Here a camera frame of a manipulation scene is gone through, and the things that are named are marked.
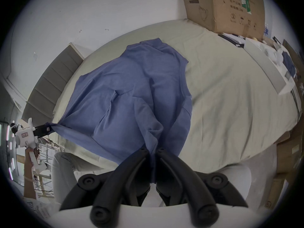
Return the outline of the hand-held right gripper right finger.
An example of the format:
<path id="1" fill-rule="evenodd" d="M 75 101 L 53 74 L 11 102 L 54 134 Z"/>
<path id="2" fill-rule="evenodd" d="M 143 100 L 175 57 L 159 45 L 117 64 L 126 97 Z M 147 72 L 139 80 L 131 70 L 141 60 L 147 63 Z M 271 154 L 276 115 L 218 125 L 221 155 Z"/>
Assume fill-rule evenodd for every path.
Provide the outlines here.
<path id="1" fill-rule="evenodd" d="M 216 223 L 220 211 L 217 204 L 248 208 L 248 205 L 226 175 L 193 171 L 174 154 L 159 149 L 155 153 L 156 189 L 165 205 L 188 204 L 191 222 L 207 228 Z"/>

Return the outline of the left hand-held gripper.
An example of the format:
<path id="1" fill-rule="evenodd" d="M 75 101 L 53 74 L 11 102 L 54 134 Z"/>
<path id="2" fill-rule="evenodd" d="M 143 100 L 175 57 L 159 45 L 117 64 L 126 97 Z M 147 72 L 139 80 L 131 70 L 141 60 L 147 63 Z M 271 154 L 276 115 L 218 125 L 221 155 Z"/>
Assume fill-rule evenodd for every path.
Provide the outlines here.
<path id="1" fill-rule="evenodd" d="M 54 132 L 50 124 L 43 124 L 37 127 L 33 126 L 32 118 L 28 119 L 28 127 L 18 130 L 16 124 L 11 124 L 11 130 L 16 137 L 16 144 L 20 147 L 31 147 L 32 149 L 39 148 L 37 146 L 37 140 L 46 135 Z M 30 153 L 30 157 L 33 163 L 33 169 L 36 174 L 40 174 L 47 169 L 46 164 L 41 161 L 38 163 L 34 153 Z"/>

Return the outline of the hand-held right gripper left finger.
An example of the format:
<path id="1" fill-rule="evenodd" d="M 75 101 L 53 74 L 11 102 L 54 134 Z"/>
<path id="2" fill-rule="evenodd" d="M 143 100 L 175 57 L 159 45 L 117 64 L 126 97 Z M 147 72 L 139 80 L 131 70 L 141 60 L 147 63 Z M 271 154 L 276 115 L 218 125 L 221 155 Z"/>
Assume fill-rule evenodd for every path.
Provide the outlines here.
<path id="1" fill-rule="evenodd" d="M 98 228 L 114 228 L 120 205 L 141 207 L 150 191 L 150 181 L 150 152 L 141 147 L 114 171 L 82 176 L 64 199 L 60 211 L 92 206 L 91 222 Z"/>

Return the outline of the person's left hand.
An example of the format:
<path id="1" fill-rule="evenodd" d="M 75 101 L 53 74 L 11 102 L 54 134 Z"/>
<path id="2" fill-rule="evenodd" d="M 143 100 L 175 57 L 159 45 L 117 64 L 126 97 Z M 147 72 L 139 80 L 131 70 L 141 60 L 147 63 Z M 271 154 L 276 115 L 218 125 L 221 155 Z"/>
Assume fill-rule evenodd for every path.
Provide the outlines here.
<path id="1" fill-rule="evenodd" d="M 33 163 L 32 163 L 31 157 L 30 157 L 30 153 L 32 153 L 32 152 L 34 153 L 36 160 L 40 154 L 40 152 L 37 148 L 32 149 L 31 147 L 27 147 L 25 149 L 24 170 L 30 169 L 33 167 Z"/>

